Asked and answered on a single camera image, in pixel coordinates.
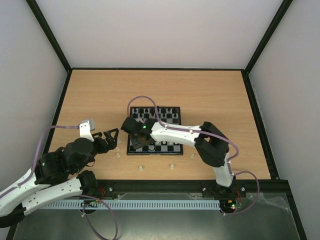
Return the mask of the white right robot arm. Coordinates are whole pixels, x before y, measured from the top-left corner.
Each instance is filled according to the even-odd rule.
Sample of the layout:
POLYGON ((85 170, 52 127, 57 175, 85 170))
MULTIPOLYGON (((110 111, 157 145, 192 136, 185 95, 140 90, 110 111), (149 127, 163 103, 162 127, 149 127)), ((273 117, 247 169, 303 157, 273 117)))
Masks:
POLYGON ((212 123, 205 121, 202 125, 184 126, 155 118, 147 118, 141 122, 127 117, 121 130, 129 135, 135 149, 156 142, 194 147, 202 161, 213 167, 218 191, 224 196, 235 191, 231 159, 239 154, 239 149, 212 123))

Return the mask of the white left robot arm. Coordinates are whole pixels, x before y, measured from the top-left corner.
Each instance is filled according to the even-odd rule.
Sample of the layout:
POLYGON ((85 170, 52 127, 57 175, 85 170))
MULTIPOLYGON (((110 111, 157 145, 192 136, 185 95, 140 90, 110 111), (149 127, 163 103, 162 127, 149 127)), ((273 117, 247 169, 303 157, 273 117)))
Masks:
POLYGON ((95 174, 85 168, 98 154, 117 146, 119 130, 82 136, 44 154, 25 175, 0 193, 0 226, 7 228, 35 210, 56 201, 92 195, 98 188, 95 174))

